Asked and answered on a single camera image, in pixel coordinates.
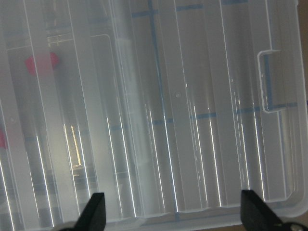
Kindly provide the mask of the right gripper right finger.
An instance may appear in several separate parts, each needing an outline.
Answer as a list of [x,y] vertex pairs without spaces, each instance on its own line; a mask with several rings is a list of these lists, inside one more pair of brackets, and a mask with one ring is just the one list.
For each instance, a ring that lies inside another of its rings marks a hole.
[[240,218],[247,231],[306,231],[297,222],[283,222],[253,190],[241,191]]

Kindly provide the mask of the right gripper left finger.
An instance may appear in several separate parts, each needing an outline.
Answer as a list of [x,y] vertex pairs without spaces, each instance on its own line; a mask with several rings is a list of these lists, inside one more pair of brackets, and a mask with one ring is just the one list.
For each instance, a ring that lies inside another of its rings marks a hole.
[[105,196],[94,193],[86,204],[73,227],[60,228],[61,231],[103,231],[106,226]]

